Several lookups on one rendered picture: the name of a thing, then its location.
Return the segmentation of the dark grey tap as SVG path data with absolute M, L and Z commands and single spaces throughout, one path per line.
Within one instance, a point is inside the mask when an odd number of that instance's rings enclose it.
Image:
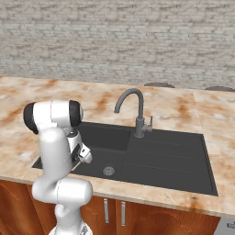
M 114 112 L 118 113 L 120 111 L 121 105 L 123 104 L 125 98 L 132 94 L 136 94 L 139 99 L 139 109 L 138 109 L 138 116 L 136 117 L 136 129 L 135 129 L 134 135 L 136 138 L 143 138 L 145 131 L 152 132 L 152 124 L 150 125 L 145 124 L 145 118 L 143 116 L 144 99 L 143 99 L 143 94 L 139 89 L 130 88 L 126 90 L 117 100 Z

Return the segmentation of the grey dishwasher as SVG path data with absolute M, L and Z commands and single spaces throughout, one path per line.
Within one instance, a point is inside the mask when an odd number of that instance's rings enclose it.
M 235 235 L 235 219 L 221 218 L 214 235 Z

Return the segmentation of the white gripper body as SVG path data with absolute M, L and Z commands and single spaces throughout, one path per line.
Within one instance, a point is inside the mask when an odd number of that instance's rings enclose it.
M 90 163 L 93 160 L 92 153 L 85 145 L 82 147 L 79 153 L 79 159 L 81 162 Z

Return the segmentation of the dark grey sink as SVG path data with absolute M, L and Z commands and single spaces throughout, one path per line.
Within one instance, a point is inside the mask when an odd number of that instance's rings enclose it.
M 215 196 L 204 136 L 155 129 L 136 138 L 133 127 L 84 122 L 78 127 L 93 160 L 71 173 Z M 73 167 L 78 154 L 72 153 Z

